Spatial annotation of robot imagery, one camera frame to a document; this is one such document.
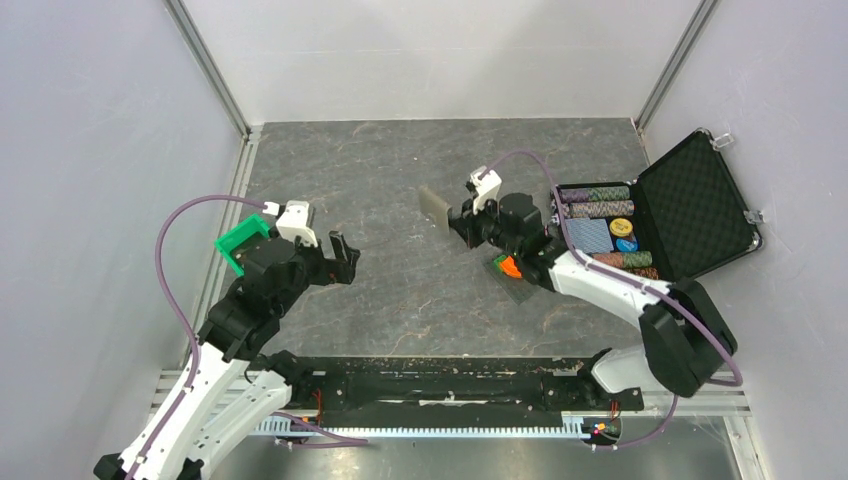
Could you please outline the grey card holder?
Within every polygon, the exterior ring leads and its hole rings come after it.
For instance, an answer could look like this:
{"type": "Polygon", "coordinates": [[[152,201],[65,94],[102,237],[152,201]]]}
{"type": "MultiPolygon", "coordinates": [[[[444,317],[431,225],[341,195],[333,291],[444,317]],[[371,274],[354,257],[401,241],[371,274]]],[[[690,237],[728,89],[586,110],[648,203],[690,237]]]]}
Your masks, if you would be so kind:
{"type": "Polygon", "coordinates": [[[421,213],[439,232],[448,234],[451,205],[426,185],[418,188],[418,200],[421,213]]]}

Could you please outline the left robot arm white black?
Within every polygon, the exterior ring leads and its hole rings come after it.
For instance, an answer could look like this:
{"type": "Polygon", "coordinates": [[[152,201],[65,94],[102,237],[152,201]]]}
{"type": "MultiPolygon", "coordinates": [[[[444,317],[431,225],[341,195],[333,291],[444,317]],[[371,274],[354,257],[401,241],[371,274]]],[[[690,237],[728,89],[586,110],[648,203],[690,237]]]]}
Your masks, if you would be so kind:
{"type": "Polygon", "coordinates": [[[96,478],[200,479],[273,410],[312,399],[308,363],[261,351],[309,287],[353,282],[360,251],[338,231],[330,241],[331,258],[299,235],[255,233],[236,247],[242,273],[209,310],[178,385],[129,447],[97,462],[96,478]]]}

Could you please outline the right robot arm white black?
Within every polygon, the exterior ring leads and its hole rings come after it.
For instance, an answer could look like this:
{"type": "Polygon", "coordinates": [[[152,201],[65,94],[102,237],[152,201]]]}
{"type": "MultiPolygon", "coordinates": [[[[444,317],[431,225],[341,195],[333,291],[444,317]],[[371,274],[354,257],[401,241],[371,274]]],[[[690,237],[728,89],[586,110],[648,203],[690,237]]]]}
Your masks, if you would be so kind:
{"type": "Polygon", "coordinates": [[[512,257],[521,278],[533,285],[576,297],[634,326],[640,344],[608,348],[583,367],[577,382],[580,400],[602,408],[617,394],[656,387],[690,398],[715,373],[728,366],[741,375],[732,357],[738,342],[704,287],[684,278],[675,283],[651,280],[611,268],[551,235],[531,196],[512,193],[484,203],[466,200],[432,212],[443,231],[457,233],[466,245],[489,244],[512,257]]]}

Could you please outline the blue playing card deck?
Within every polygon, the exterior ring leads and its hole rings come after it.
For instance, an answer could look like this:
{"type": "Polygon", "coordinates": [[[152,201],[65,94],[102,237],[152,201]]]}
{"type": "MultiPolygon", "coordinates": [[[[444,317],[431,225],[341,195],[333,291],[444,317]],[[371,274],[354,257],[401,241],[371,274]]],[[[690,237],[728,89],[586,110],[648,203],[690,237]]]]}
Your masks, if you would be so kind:
{"type": "Polygon", "coordinates": [[[574,246],[582,252],[596,254],[614,251],[612,237],[604,219],[566,219],[565,226],[574,246]]]}

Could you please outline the green toy piece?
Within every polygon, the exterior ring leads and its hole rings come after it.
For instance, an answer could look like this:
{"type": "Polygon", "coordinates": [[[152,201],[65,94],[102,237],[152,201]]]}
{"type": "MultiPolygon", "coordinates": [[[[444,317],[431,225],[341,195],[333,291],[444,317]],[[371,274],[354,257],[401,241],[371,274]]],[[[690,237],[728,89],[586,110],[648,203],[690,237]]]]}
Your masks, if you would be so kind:
{"type": "Polygon", "coordinates": [[[504,262],[504,260],[505,260],[505,259],[506,259],[506,257],[505,257],[504,255],[500,255],[500,256],[497,256],[497,257],[493,260],[493,265],[494,265],[494,266],[497,268],[497,270],[498,270],[498,271],[500,271],[500,272],[503,272],[503,271],[504,271],[504,269],[503,269],[503,262],[504,262]]]}

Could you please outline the orange curved block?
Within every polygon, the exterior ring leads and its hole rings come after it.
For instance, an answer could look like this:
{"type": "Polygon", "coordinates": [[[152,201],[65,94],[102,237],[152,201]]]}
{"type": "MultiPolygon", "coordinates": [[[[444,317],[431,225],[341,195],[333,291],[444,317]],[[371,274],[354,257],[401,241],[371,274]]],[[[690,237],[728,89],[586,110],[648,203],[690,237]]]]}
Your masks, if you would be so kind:
{"type": "Polygon", "coordinates": [[[506,259],[503,262],[504,271],[502,273],[505,274],[506,276],[510,277],[510,278],[522,279],[523,278],[522,273],[520,272],[517,264],[515,263],[514,258],[512,256],[505,256],[505,257],[506,257],[506,259]]]}

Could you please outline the green plastic bin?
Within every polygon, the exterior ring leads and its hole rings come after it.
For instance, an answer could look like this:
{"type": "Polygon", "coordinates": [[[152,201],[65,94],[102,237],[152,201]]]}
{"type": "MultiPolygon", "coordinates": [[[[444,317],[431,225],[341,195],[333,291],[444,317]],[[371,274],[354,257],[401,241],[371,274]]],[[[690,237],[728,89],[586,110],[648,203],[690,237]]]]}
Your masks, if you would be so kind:
{"type": "Polygon", "coordinates": [[[270,225],[258,214],[252,214],[216,239],[214,246],[235,274],[241,277],[244,275],[244,269],[237,260],[237,255],[246,249],[252,239],[268,239],[270,229],[270,225]]]}

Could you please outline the top poker chip row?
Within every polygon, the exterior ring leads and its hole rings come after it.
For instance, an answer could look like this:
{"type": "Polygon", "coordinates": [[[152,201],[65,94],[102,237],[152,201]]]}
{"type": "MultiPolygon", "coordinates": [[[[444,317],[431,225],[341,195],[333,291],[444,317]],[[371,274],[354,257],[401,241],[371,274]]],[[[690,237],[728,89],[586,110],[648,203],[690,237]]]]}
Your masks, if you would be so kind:
{"type": "Polygon", "coordinates": [[[615,202],[631,198],[627,186],[559,189],[558,194],[565,203],[615,202]]]}

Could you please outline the poker chip row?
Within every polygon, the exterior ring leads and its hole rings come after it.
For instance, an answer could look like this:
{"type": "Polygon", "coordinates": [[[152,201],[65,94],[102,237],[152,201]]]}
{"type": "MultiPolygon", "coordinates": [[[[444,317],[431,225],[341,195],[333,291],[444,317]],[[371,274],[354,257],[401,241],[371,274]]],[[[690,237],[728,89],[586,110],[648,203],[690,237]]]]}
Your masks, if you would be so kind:
{"type": "Polygon", "coordinates": [[[653,257],[649,251],[597,253],[591,257],[597,262],[619,269],[653,266],[653,257]]]}
{"type": "Polygon", "coordinates": [[[628,269],[627,272],[642,278],[661,280],[660,273],[655,267],[631,268],[628,269]]]}
{"type": "Polygon", "coordinates": [[[635,204],[631,200],[571,203],[565,208],[566,218],[605,218],[631,216],[635,204]]]}
{"type": "Polygon", "coordinates": [[[558,194],[565,203],[615,202],[631,198],[627,186],[559,189],[558,194]]]}

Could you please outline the yellow dealer button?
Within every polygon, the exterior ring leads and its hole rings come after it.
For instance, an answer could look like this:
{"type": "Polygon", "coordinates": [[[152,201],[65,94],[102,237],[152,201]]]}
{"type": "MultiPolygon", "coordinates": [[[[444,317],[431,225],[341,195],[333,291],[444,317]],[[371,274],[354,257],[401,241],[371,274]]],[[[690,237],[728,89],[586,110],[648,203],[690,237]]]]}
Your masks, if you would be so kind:
{"type": "Polygon", "coordinates": [[[610,233],[618,238],[631,238],[634,234],[634,225],[627,218],[614,218],[609,222],[610,233]]]}

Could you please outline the blue round chip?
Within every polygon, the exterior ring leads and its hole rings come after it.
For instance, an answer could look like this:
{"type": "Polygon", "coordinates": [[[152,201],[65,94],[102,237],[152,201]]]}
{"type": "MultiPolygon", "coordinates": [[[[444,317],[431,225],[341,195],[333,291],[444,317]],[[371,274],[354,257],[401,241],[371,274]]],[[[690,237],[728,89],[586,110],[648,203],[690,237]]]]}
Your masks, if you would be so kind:
{"type": "Polygon", "coordinates": [[[624,253],[631,253],[639,250],[639,243],[635,239],[630,238],[617,238],[615,246],[619,252],[624,253]]]}

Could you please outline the bottom poker chip row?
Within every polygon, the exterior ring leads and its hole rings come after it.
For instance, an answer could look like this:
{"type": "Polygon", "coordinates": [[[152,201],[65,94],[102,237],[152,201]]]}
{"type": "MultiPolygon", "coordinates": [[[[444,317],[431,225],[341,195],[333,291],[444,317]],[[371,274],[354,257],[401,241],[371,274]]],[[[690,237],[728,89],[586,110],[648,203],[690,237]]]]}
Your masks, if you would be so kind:
{"type": "Polygon", "coordinates": [[[642,278],[661,280],[660,273],[655,267],[631,268],[628,269],[627,272],[642,278]]]}

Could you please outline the black poker chip case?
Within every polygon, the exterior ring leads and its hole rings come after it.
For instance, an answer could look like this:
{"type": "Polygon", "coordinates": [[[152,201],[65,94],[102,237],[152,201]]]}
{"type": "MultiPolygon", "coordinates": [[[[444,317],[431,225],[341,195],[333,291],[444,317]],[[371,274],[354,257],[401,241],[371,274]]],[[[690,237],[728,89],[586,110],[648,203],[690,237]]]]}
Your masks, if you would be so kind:
{"type": "MultiPolygon", "coordinates": [[[[659,160],[627,182],[559,184],[550,194],[550,230],[567,232],[568,204],[559,189],[627,186],[635,212],[630,239],[638,251],[649,251],[661,280],[695,278],[763,245],[755,213],[749,209],[720,152],[720,144],[706,129],[697,129],[659,160]]],[[[618,237],[611,234],[614,246],[618,237]]]]}

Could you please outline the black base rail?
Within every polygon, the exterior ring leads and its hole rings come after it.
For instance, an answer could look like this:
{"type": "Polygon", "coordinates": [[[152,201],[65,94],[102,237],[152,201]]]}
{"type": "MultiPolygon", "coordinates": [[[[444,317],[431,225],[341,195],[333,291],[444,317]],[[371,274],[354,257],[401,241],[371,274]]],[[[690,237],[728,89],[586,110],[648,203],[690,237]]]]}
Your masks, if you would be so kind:
{"type": "Polygon", "coordinates": [[[343,357],[287,351],[254,360],[256,371],[293,379],[287,409],[315,410],[329,427],[555,427],[564,412],[606,417],[644,408],[639,388],[607,393],[590,358],[343,357]]]}

